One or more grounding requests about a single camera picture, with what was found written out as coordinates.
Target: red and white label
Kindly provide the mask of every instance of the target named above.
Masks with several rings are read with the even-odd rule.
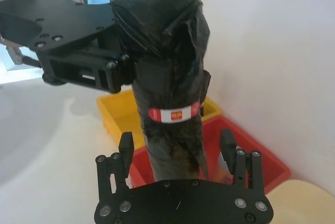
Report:
[[[155,122],[171,124],[183,122],[196,116],[198,114],[199,107],[199,102],[195,102],[190,106],[173,110],[161,110],[157,108],[151,108],[149,109],[148,114],[149,117]]]

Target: black metal bracket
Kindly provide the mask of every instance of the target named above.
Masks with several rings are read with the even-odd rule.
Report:
[[[122,135],[119,153],[96,159],[99,204],[96,223],[138,224],[267,224],[273,209],[264,195],[261,154],[246,153],[236,146],[229,130],[222,132],[224,156],[233,168],[232,186],[203,180],[170,180],[129,189],[125,183],[133,155],[132,135]],[[245,184],[248,171],[249,186]],[[110,175],[115,175],[116,192],[111,192]]]

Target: black plastic bag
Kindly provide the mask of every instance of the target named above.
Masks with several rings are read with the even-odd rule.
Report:
[[[207,175],[199,113],[209,28],[201,0],[111,0],[156,181]]]

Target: beige stool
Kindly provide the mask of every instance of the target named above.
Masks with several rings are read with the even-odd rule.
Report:
[[[271,224],[335,223],[335,198],[313,184],[289,180],[267,197],[274,211]]]

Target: red plastic bin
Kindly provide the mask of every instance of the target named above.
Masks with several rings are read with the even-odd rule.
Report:
[[[213,177],[218,164],[220,131],[226,128],[232,130],[238,146],[247,152],[259,150],[262,153],[266,194],[290,177],[290,169],[272,152],[254,140],[229,119],[224,116],[217,116],[203,122],[204,146],[207,154],[209,178]],[[130,176],[133,187],[154,182],[149,156],[145,147],[134,152],[133,162],[130,167]]]

